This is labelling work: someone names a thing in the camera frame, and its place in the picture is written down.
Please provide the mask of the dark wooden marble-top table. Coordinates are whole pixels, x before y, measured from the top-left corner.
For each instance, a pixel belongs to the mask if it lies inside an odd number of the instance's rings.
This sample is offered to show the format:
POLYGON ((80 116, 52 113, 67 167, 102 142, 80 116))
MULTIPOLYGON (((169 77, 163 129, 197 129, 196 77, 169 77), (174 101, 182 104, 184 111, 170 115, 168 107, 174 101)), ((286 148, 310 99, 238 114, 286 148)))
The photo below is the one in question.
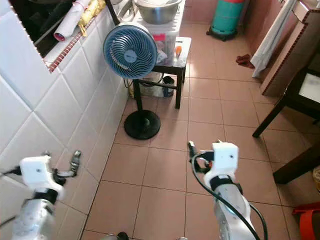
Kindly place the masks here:
MULTIPOLYGON (((285 107, 320 121, 320 71, 308 67, 298 71, 286 87, 283 96, 253 132, 253 137, 260 137, 285 107)), ((277 169, 273 178, 278 185, 286 185, 318 166, 320 166, 320 141, 277 169)))

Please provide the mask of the large metal basin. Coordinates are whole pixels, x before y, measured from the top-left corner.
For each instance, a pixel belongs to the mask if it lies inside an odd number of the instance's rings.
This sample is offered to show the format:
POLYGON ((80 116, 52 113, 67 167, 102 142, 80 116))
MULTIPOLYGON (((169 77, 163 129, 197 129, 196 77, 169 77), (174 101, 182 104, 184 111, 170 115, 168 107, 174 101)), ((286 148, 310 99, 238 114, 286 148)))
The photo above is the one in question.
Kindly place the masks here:
POLYGON ((184 0, 134 0, 142 19, 151 25, 171 23, 184 0))

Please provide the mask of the white plastic storage box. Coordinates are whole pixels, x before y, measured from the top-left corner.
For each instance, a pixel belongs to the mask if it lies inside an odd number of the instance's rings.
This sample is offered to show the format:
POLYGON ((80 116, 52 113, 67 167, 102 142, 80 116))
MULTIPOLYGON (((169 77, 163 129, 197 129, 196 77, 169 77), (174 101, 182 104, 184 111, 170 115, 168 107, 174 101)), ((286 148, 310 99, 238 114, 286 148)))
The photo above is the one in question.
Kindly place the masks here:
POLYGON ((172 66, 175 58, 176 38, 183 19, 183 9, 179 9, 173 20, 165 24, 147 23, 142 18, 140 10, 135 14, 134 22, 143 25, 154 38, 158 49, 158 66, 172 66))

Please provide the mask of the yellow wrapped bundle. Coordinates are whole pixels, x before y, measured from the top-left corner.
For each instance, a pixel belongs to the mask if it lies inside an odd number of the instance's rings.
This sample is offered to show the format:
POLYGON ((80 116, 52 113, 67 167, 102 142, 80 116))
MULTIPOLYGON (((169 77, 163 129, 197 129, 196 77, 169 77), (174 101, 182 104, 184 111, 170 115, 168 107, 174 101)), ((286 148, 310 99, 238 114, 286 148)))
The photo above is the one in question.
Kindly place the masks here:
POLYGON ((90 21, 102 12, 106 3, 105 0, 76 0, 76 3, 81 7, 77 26, 80 28, 82 36, 86 37, 90 21))

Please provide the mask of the small black stool table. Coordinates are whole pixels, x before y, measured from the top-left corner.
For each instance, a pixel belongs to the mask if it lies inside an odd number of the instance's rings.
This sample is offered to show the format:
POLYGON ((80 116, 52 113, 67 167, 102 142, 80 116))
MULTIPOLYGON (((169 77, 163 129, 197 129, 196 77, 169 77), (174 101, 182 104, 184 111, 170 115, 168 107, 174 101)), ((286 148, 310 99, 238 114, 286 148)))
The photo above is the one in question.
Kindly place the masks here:
POLYGON ((176 58, 175 52, 173 54, 173 59, 171 60, 170 64, 156 64, 153 68, 154 73, 162 73, 162 74, 171 74, 175 75, 177 79, 175 80, 174 84, 165 84, 162 81, 151 81, 148 84, 153 86, 160 86, 165 89, 172 89, 174 90, 175 96, 175 103, 174 107, 179 109, 181 107, 182 101, 182 92, 183 86, 185 85, 186 79, 186 69, 188 66, 188 57, 190 53, 190 48, 192 45, 192 38, 178 36, 176 37, 174 46, 182 46, 182 54, 180 57, 176 58))

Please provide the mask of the green gas cylinder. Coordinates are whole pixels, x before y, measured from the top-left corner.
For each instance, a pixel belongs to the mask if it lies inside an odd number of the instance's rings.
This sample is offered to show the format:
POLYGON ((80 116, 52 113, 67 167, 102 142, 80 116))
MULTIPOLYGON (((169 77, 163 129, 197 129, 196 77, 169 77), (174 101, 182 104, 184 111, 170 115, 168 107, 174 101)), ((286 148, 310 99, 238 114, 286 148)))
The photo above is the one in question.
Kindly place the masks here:
POLYGON ((217 0, 214 18, 205 34, 223 42, 233 39, 244 4, 245 0, 217 0))

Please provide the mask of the white hanging cloth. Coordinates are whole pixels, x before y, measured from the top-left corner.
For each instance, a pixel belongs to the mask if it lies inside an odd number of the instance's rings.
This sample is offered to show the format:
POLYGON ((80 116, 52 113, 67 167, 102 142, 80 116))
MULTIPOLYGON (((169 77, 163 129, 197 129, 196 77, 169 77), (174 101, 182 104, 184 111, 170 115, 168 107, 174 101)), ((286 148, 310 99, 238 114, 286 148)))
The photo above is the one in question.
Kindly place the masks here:
POLYGON ((260 73, 268 65, 283 32, 285 32, 286 22, 297 1, 298 0, 284 0, 284 5, 279 9, 279 12, 272 22, 272 25, 270 25, 268 32, 253 57, 250 59, 250 62, 254 66, 252 78, 258 78, 260 73))

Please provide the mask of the dark red floor rag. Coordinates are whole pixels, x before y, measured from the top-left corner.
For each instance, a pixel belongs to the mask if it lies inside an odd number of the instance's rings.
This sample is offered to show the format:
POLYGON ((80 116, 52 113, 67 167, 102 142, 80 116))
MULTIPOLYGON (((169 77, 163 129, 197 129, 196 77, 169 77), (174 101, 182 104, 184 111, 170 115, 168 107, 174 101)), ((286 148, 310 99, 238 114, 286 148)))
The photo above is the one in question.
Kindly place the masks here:
POLYGON ((251 62, 251 59, 252 56, 250 54, 238 55, 238 57, 236 57, 235 62, 238 66, 246 67, 249 69, 255 69, 255 66, 251 62))

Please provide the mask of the white rolled paper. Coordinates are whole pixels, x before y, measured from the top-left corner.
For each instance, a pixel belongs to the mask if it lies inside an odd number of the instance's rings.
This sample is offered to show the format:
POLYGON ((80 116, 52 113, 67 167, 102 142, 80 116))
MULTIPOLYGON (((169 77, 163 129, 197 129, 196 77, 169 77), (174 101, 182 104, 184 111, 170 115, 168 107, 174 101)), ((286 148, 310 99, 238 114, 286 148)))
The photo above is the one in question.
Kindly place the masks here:
POLYGON ((62 18, 60 25, 54 32, 54 38, 58 42, 66 41, 73 35, 75 28, 77 27, 82 14, 89 6, 91 0, 76 0, 72 3, 67 14, 62 18))

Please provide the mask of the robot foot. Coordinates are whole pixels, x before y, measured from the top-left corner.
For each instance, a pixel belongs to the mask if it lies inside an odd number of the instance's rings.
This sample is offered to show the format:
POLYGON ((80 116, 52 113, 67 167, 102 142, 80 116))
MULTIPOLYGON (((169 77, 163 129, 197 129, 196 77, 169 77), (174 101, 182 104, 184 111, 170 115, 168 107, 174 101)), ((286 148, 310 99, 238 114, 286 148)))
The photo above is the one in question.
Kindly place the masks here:
POLYGON ((130 237, 125 231, 119 233, 108 233, 104 235, 100 240, 130 240, 130 237))

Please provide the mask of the brown wooden cabinet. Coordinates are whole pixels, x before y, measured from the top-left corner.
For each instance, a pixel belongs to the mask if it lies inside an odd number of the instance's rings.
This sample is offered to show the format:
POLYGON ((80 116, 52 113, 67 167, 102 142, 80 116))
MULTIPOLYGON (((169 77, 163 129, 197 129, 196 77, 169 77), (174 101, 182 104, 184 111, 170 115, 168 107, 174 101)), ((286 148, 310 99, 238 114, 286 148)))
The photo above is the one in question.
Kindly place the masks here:
MULTIPOLYGON (((268 30, 287 0, 249 0, 243 18, 244 37, 250 55, 258 53, 268 30)), ((267 66, 258 74, 254 94, 279 97, 295 73, 316 57, 314 48, 320 43, 320 0, 292 0, 282 33, 267 66)))

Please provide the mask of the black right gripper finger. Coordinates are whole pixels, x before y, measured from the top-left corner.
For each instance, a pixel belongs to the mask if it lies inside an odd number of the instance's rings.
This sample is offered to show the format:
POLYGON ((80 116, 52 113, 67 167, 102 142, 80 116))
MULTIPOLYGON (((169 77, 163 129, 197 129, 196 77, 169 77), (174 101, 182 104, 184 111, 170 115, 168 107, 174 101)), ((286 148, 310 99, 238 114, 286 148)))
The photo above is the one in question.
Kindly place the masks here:
POLYGON ((187 142, 187 148, 189 150, 190 169, 192 169, 193 172, 196 172, 198 169, 197 156, 199 155, 199 153, 197 152, 197 148, 193 141, 187 142))

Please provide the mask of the blue standing fan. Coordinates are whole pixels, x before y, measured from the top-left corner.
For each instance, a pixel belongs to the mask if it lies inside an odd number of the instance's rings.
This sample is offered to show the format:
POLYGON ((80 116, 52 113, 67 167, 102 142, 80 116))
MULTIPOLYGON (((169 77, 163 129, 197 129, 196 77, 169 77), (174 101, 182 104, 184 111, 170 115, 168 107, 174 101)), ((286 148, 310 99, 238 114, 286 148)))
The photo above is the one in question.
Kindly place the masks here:
POLYGON ((143 108, 140 80, 153 71, 158 49, 153 36, 139 23, 122 22, 105 37, 106 64, 119 77, 132 80, 137 110, 125 119, 125 133, 136 140, 148 140, 158 134, 161 123, 155 112, 143 108))

